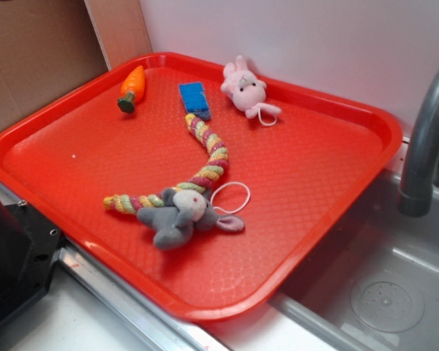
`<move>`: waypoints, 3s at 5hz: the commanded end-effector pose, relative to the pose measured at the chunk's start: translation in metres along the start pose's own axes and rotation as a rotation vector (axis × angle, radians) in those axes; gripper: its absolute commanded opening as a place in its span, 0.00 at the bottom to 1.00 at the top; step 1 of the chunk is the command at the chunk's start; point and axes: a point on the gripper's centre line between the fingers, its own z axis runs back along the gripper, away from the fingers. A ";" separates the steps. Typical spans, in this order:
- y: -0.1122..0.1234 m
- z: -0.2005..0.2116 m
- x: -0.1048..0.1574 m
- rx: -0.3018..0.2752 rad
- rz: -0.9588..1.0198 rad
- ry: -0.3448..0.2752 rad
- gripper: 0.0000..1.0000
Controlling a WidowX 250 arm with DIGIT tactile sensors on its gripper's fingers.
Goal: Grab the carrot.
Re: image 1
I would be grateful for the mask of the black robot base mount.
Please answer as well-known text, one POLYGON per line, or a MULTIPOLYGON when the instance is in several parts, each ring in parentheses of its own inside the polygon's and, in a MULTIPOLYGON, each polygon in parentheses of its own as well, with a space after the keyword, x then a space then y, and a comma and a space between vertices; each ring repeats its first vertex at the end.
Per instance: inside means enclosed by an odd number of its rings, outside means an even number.
POLYGON ((0 327, 47 294, 63 239, 32 205, 0 201, 0 327))

